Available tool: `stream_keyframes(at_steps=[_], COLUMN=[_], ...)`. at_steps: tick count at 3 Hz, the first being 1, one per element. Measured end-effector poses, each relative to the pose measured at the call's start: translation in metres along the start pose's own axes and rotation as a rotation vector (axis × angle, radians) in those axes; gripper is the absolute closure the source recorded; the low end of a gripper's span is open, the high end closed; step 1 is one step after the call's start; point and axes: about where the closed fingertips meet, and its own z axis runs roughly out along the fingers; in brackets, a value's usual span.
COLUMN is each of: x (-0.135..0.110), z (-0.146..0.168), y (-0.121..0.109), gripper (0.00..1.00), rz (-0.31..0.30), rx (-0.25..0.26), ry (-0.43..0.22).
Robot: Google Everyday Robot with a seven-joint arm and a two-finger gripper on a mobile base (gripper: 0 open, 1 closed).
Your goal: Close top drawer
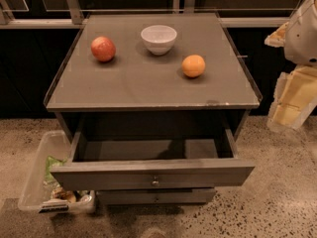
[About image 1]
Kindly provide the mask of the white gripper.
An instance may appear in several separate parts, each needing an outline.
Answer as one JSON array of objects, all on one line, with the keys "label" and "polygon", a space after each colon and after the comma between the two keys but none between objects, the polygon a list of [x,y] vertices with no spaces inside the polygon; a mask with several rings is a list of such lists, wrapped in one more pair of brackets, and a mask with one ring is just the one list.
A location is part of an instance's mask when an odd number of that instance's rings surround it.
[{"label": "white gripper", "polygon": [[289,23],[282,24],[264,43],[284,46],[287,60],[303,64],[280,74],[267,119],[271,131],[297,130],[317,106],[317,0],[305,0]]}]

